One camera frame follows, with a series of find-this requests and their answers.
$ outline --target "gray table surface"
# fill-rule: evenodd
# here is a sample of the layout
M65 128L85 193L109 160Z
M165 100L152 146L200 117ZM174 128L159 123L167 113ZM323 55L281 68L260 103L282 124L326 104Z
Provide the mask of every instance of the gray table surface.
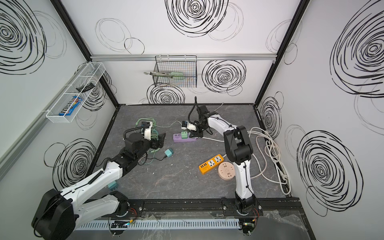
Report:
M219 105L207 106L209 111L218 108ZM124 130L134 127L139 118L154 118L157 125L169 126L174 121L187 120L188 113L192 106L121 106L115 119L110 134L101 152L97 164L100 164L106 157L114 157L124 147L122 133ZM247 130L252 127L259 127L253 107L251 105L223 105L217 112L229 123L244 125ZM196 110L191 115L191 120L197 120ZM199 165L214 157L217 154L225 154L224 143L208 139L197 139L195 142L173 142L173 134L181 132L181 125L175 123L169 128L157 128L159 134L166 132L167 137L164 147L156 153L156 157L164 156L164 151L170 147L174 148L174 155L163 161L154 160L149 165L136 166L131 172L117 180L118 191L128 199L202 199L235 197L235 178L222 180L217 168L202 175ZM223 140L223 137L212 130L213 135L204 133L205 137ZM263 169L264 159L257 149L256 135L251 135L253 151ZM264 150L265 140L259 138L261 150ZM278 181L275 167L267 158L267 169L264 175L271 180ZM260 171L256 160L252 157L250 166L251 175L254 176ZM279 184L272 183L259 176L251 180L253 191L257 198L284 197ZM93 198L98 199L110 191L107 187L96 193Z

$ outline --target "black metal frame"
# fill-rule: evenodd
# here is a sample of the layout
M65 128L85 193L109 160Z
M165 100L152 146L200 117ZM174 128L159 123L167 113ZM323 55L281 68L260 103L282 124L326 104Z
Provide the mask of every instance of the black metal frame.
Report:
M68 31L70 32L73 40L79 47L81 53L83 54L85 60L92 61L91 59L91 52L88 50L87 46L85 45L85 42L81 38L79 32L77 31L75 25L73 24L67 10L65 9L64 5L62 4L61 0L51 0L52 5L56 9L56 12L59 14L61 20L67 27ZM111 100L113 106L115 108L119 107L119 103L113 94L112 90L109 88L107 82L105 81L104 76L101 76L99 83L103 87L104 91L107 93L109 99Z
M288 28L287 33L284 36L283 42L277 52L277 58L276 61L272 64L267 77L262 85L262 88L256 98L256 101L254 104L252 103L234 103L234 104L224 104L224 105L253 105L253 108L255 110L256 117L259 121L260 127L265 130L265 126L263 121L260 118L260 114L258 113L257 107L259 103L261 102L261 99L263 95L265 94L265 91L277 69L277 66L279 65L284 52L286 48L289 45L289 41L292 38L297 25L300 22L300 19L302 15L304 14L304 11L308 5L310 0L301 0L299 3L299 6L295 12L295 15L293 16L293 19L290 23L290 26ZM70 32L72 38L76 42L77 46L79 47L80 51L84 55L85 59L87 61L91 61L91 53L86 47L84 41L82 40L79 32L77 31L74 23L72 22L71 18L69 17L67 11L65 10L65 7L63 6L61 0L51 0L52 5L56 9L57 13L59 14L60 18L64 22L65 26L67 27L68 31ZM100 84L104 88L105 92L109 96L111 102L115 106L116 110L108 124L107 130L104 133L104 136L100 142L100 145L96 151L96 154L92 160L92 163L88 169L88 172L86 176L89 176L92 174L93 169L96 165L96 162L100 156L101 150L104 147L104 144L107 140L107 137L111 131L111 128L113 126L113 123L115 121L115 118L120 110L120 107L122 104L119 104L116 97L112 93L111 89L109 88L107 82L105 81L104 77L101 77L100 79ZM214 104L214 103L209 103L205 105L219 105L220 103ZM156 105L162 105L162 104L141 104L141 106L156 106ZM167 105L193 105L191 104L167 104ZM288 198L266 198L266 199L257 199L259 202L259 205L262 207L260 210L261 214L263 211L269 211L269 210L297 210L299 211L301 218L304 222L305 227L308 230L308 233L310 235L310 238L312 240L315 240L315 236L312 232L311 226L308 222L308 219L305 215L305 212L303 210L303 207L300 203L299 198L295 197L288 197ZM239 219L250 219L252 216L240 216L236 211L235 211L235 199L132 199L129 200L131 207L135 208L136 212L138 213L138 216L141 216L142 212L153 212L156 213L157 215L161 216L161 213L166 213L166 212L213 212L216 215L216 217L228 217L228 216L233 216ZM115 215L106 215L104 217L112 217L113 220L118 220L121 218L116 217Z
M301 17L303 16L303 14L304 14L310 1L311 0L301 0L300 1L299 6L297 7L296 12L293 15L292 21L288 27L288 30L285 33L283 41L281 42L279 50L277 51L276 60L274 63L272 63L271 68L269 69L268 74L267 74L267 76L263 82L263 85L260 89L260 92L257 95L256 101L255 101L256 107L258 107L260 102L262 101L262 98L263 98L263 96L264 96L264 94L268 88L268 85L271 82L271 80L272 80L272 78L273 78L273 76L277 70L277 67L280 64L280 61L283 59L284 53L285 53L285 51L286 51L286 49L287 49L287 47L291 41L293 34L296 31L296 28L300 23Z

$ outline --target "black frame post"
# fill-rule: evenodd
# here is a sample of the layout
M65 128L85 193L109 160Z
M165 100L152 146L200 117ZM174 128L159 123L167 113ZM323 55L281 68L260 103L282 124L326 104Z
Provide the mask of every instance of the black frame post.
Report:
M85 57L85 59L87 61L92 61L91 52L88 50L87 46L85 45L85 42L83 41L79 32L77 31L75 25L73 24L68 12L65 9L64 5L62 4L61 0L51 0L51 3L54 6L54 8L56 9L56 12L59 14L61 20L63 21L63 23L67 27L73 40L75 41L75 43L79 47L79 49L80 49L81 53L83 54L83 56ZM108 86L107 82L105 81L104 76L101 76L99 82L100 82L101 86L103 87L104 91L107 93L113 106L115 106L115 108L118 108L119 103L118 103L115 95L111 91L110 87Z
M269 83L271 82L271 80L272 80L272 78L276 72L276 69L280 64L280 61L282 60L282 58L284 56L284 53L285 53L285 51L286 51L286 49L287 49L287 47L291 41L293 34L296 31L297 26L299 25L301 17L303 16L309 2L310 2L310 0L301 0L300 1L299 6L297 7L296 12L293 15L292 21L288 27L288 30L285 33L283 41L281 42L279 50L277 51L276 60L274 63L272 63L272 66L268 71L268 74L264 80L264 83L260 89L260 92L257 95L256 101L255 101L255 107L256 108L259 106L260 102L262 101L262 98L263 98L263 96L264 96L264 94L265 94L265 92L269 86Z

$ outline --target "white wall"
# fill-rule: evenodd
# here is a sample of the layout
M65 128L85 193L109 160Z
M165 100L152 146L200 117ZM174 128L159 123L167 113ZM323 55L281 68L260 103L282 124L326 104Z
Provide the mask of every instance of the white wall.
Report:
M259 106L318 240L384 235L384 1L367 2L311 1L297 58L279 66Z
M37 71L25 75L9 75L0 70L0 98L3 102L0 149L3 152L66 84L78 65L84 62L81 52L50 1L33 0L24 3L18 0L18 3L24 9L30 7L32 11L49 14L50 20L55 21L63 31L54 31L47 27L45 18L37 17L36 24L42 25L49 46L41 66ZM3 5L1 8L9 13ZM62 54L62 48L56 48L61 36L66 39L65 54ZM51 47L55 37L56 44ZM4 46L2 39L0 38L0 45ZM1 61L6 54L0 48ZM48 54L51 57L55 54L62 56L51 59L47 57ZM17 56L17 53L13 52L11 56ZM0 182L0 239L36 239L31 222L41 197L53 187L60 190L85 176L114 110L108 96L98 84L72 123L48 122L45 125Z
M63 3L92 54L167 55L275 53L299 0L208 0L205 7L199 4L202 1L185 1L191 5L181 4L180 8L172 6L172 2L179 1L68 0ZM144 98L153 81L143 72L153 71L155 62L105 64L113 69L110 74L114 85L121 89L117 94L119 103L148 103ZM231 74L238 63L226 62L229 69L217 73L217 78L211 83L222 89L229 88L228 91L204 84L202 77L205 78L203 70L206 64L207 61L197 63L197 87L178 85L180 89L167 88L171 93L162 92L166 95L165 100L156 103L193 103L198 93L203 93L197 95L200 103L254 102L271 61L241 63L247 70L245 81ZM173 101L174 97L169 100L168 95L175 92L182 95L182 101Z

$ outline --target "white wire basket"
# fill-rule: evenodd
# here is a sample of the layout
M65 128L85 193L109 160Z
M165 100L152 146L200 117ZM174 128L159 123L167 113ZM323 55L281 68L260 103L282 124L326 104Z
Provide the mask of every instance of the white wire basket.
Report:
M104 72L105 67L103 63L87 63L87 66L83 68L80 74L73 80L73 82L67 87L61 97L53 105L53 107L48 111L46 117L54 123L72 122L80 108L92 93L92 89L86 92L82 92L85 86L90 83L96 86ZM64 108L68 107L67 105L73 99L73 97L76 97L76 99L69 106L69 108L71 108L76 101L79 101L79 105L74 108L72 113L65 112L62 116L60 116L59 114L63 111Z

